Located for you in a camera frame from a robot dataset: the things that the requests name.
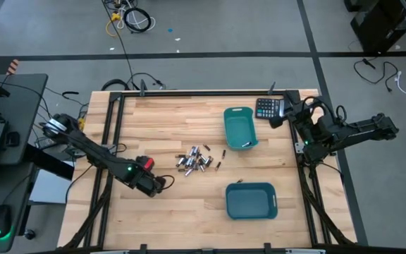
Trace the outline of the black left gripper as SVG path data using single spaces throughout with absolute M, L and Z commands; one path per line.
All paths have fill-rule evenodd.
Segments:
M 154 160 L 151 157 L 142 155 L 137 156 L 135 161 L 140 165 L 140 176 L 137 178 L 136 188 L 150 198 L 161 193 L 165 187 L 166 179 L 152 173 L 155 164 Z

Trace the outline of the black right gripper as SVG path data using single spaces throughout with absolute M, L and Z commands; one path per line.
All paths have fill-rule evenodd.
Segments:
M 278 128 L 287 120 L 298 129 L 315 128 L 316 125 L 312 120 L 312 115 L 317 106 L 317 103 L 299 102 L 294 104 L 291 100 L 281 100 L 279 103 L 279 116 L 269 119 L 269 125 L 272 128 Z

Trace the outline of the light teal plastic bin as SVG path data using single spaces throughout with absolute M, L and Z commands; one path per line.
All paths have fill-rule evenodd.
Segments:
M 226 142 L 231 150 L 250 150 L 258 144 L 251 108 L 227 108 L 223 113 L 223 122 Z M 242 147 L 247 142 L 252 142 L 252 144 L 249 147 Z

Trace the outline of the black desk calculator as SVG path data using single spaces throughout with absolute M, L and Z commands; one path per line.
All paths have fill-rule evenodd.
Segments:
M 255 117 L 257 119 L 271 119 L 275 116 L 282 116 L 285 106 L 283 99 L 258 98 L 255 106 Z

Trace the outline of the white board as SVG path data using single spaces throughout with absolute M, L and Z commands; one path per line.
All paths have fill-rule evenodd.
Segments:
M 64 205 L 71 182 L 71 180 L 40 169 L 30 194 L 30 201 Z

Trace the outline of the dark blue-teal plastic bin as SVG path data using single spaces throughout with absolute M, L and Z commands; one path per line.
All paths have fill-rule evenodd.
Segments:
M 275 188 L 267 182 L 231 183 L 226 188 L 226 212 L 231 219 L 275 219 Z

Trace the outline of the black cabinet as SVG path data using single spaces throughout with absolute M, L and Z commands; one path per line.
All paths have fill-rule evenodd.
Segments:
M 406 33 L 406 0 L 343 0 L 364 52 L 384 53 Z

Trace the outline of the small black desk device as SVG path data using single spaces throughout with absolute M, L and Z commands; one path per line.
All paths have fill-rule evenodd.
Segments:
M 20 144 L 20 134 L 17 131 L 11 131 L 6 134 L 5 146 L 6 147 L 17 147 Z

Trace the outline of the grey desk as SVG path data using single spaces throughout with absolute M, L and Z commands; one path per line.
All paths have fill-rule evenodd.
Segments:
M 7 131 L 20 135 L 19 146 L 0 147 L 0 165 L 33 162 L 42 154 L 28 139 L 47 80 L 48 75 L 43 73 L 0 75 L 0 85 L 10 92 L 9 97 L 0 97 L 0 114 L 8 122 Z

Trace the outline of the white light bar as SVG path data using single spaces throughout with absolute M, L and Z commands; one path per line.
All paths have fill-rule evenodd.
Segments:
M 286 248 L 285 254 L 326 254 L 326 251 L 310 248 Z

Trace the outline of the black computer mouse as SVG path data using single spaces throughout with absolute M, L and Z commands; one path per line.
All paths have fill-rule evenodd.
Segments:
M 3 238 L 10 233 L 11 227 L 11 207 L 5 204 L 0 205 L 0 238 Z

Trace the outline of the black aluminium table frame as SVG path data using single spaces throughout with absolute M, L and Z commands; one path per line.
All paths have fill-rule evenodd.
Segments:
M 153 172 L 168 178 L 168 188 L 154 198 L 130 189 L 105 171 L 89 168 L 85 159 L 75 170 L 59 245 L 79 229 L 90 204 L 111 186 L 108 204 L 98 214 L 85 245 L 104 249 L 208 250 L 222 248 L 309 247 L 333 243 L 317 213 L 304 200 L 297 167 L 295 139 L 288 124 L 272 129 L 255 121 L 258 145 L 233 151 L 226 144 L 223 113 L 230 107 L 253 107 L 264 90 L 170 90 L 93 92 L 85 119 L 85 133 L 93 141 L 119 144 L 121 156 L 147 155 L 154 159 Z M 190 156 L 193 146 L 199 157 Z M 221 159 L 223 150 L 226 156 Z M 178 172 L 180 158 L 193 157 L 189 175 Z M 210 167 L 205 161 L 214 158 Z M 199 168 L 203 162 L 205 172 Z M 276 190 L 275 219 L 234 220 L 226 212 L 226 188 L 238 179 L 267 182 Z

